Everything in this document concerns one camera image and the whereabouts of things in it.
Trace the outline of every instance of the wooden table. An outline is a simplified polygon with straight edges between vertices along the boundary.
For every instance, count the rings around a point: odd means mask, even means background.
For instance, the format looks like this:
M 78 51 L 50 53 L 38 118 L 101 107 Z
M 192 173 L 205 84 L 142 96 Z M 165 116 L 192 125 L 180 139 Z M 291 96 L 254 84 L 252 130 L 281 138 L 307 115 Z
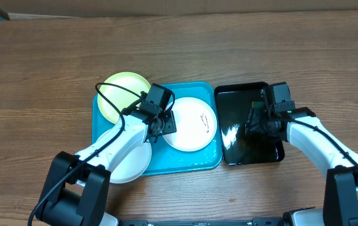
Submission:
M 299 107 L 358 152 L 358 11 L 0 22 L 0 225 L 24 225 L 55 155 L 90 144 L 94 85 L 121 71 L 214 88 L 286 81 Z M 110 185 L 107 212 L 226 220 L 321 207 L 324 177 L 285 152 L 280 163 Z

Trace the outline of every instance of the blue tray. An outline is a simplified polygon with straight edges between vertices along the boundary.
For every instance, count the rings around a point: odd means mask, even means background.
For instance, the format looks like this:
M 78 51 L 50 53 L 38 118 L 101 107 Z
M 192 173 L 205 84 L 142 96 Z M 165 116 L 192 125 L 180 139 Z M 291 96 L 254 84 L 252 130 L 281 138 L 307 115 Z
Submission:
M 206 82 L 185 82 L 162 85 L 172 90 L 176 98 L 195 97 L 205 101 L 212 107 L 216 115 L 214 90 Z M 114 124 L 106 120 L 99 111 L 97 95 L 92 104 L 92 143 Z M 152 157 L 148 168 L 142 175 L 160 175 L 194 170 L 210 170 L 218 166 L 222 160 L 221 136 L 218 129 L 214 139 L 199 151 L 184 152 L 172 148 L 163 137 L 156 143 L 151 142 Z

